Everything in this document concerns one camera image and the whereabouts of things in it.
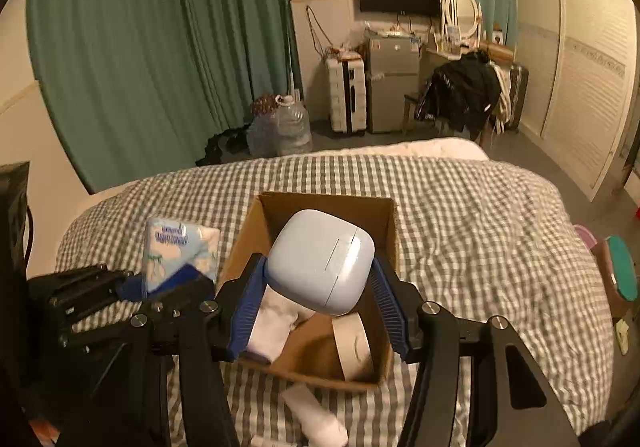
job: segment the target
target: refrigerator door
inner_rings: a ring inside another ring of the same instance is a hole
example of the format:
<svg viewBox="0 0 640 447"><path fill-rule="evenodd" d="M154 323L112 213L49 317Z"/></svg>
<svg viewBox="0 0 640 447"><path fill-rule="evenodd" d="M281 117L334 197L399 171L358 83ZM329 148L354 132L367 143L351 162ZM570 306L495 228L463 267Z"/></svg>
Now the refrigerator door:
<svg viewBox="0 0 640 447"><path fill-rule="evenodd" d="M420 64L418 42L405 37L369 40L369 71L377 74L417 74Z"/></svg>
<svg viewBox="0 0 640 447"><path fill-rule="evenodd" d="M370 116L372 133L396 132L402 129L404 94L418 88L418 75L385 75L370 82Z"/></svg>

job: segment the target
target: cardboard box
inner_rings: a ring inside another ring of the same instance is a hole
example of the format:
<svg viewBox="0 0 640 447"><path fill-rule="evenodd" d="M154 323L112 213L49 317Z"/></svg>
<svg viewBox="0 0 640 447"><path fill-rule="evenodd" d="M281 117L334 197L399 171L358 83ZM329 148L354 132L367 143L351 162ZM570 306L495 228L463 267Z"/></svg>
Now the cardboard box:
<svg viewBox="0 0 640 447"><path fill-rule="evenodd" d="M375 243L376 255L386 257L398 268L396 212L393 200L265 192L257 196L249 208L231 255L223 267L222 283L240 276L253 252L267 255L289 218L302 209L323 211L366 230ZM303 382L315 387L342 391L375 389L388 376L393 352L368 283L354 311L360 313L369 341L375 372L372 380L344 380L335 347L332 318L321 314L315 314L291 332L282 354L270 366L248 359L240 359L239 363L282 379Z"/></svg>

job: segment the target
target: black suitcase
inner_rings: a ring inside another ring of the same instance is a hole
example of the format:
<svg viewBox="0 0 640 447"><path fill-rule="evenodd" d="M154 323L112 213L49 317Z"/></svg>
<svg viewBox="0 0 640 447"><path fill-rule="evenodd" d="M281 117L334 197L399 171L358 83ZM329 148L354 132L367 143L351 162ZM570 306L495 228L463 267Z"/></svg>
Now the black suitcase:
<svg viewBox="0 0 640 447"><path fill-rule="evenodd" d="M522 107L524 105L524 95L527 92L527 82L529 82L529 69L518 63L511 66L511 119L505 124L505 129L515 130L520 123Z"/></svg>

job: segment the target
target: yellow object on floor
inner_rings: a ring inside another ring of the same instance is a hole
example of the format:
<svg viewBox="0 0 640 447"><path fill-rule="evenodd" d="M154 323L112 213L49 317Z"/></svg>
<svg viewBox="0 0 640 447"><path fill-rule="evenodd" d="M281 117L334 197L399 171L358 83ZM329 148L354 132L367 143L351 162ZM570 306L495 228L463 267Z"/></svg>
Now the yellow object on floor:
<svg viewBox="0 0 640 447"><path fill-rule="evenodd" d="M626 355L626 352L629 350L628 332L629 325L624 319L620 319L616 322L616 338L618 339L618 345L620 346L620 351L623 355Z"/></svg>

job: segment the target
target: suitcase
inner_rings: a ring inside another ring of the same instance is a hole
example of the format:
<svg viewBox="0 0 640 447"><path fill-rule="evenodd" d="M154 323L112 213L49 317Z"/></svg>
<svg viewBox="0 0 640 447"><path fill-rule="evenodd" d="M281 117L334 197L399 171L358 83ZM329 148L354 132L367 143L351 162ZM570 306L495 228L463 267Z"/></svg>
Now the suitcase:
<svg viewBox="0 0 640 447"><path fill-rule="evenodd" d="M367 127L367 96L362 59L327 59L331 95L331 128L354 133Z"/></svg>
<svg viewBox="0 0 640 447"><path fill-rule="evenodd" d="M511 66L511 119L504 125L507 130L515 130L520 123L524 97L527 92L527 82L529 81L529 69L519 63Z"/></svg>

